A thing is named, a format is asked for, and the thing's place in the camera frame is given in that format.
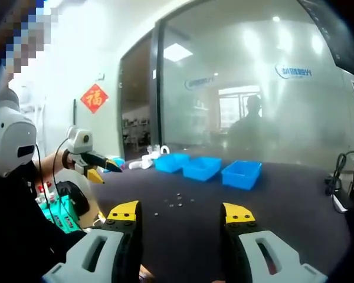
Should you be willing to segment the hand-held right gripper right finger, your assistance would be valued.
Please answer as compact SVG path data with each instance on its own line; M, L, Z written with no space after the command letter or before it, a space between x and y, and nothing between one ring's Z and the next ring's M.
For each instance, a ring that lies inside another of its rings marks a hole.
M326 282L275 233L262 230L247 208L220 206L220 254L225 282Z

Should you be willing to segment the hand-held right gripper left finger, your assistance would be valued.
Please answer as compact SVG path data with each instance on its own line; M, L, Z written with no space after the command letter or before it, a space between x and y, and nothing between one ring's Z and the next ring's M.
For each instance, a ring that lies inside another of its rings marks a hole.
M134 200L114 207L42 276L42 282L139 282L142 261L142 206Z

